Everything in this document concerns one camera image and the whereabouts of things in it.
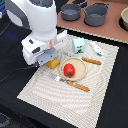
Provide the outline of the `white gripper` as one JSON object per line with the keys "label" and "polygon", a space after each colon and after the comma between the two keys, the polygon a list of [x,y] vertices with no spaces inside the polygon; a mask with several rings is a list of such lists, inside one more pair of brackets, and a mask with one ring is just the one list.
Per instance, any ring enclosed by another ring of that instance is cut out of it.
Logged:
{"label": "white gripper", "polygon": [[67,44],[67,31],[32,31],[22,40],[23,57],[28,65],[43,65],[57,57],[57,51]]}

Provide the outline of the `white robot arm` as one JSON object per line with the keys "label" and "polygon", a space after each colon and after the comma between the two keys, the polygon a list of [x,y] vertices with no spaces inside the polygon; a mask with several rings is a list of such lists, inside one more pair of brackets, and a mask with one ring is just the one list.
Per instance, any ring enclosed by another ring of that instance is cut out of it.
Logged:
{"label": "white robot arm", "polygon": [[43,65],[57,57],[67,43],[67,31],[57,33],[54,0],[6,0],[5,8],[15,25],[31,31],[21,41],[28,65]]}

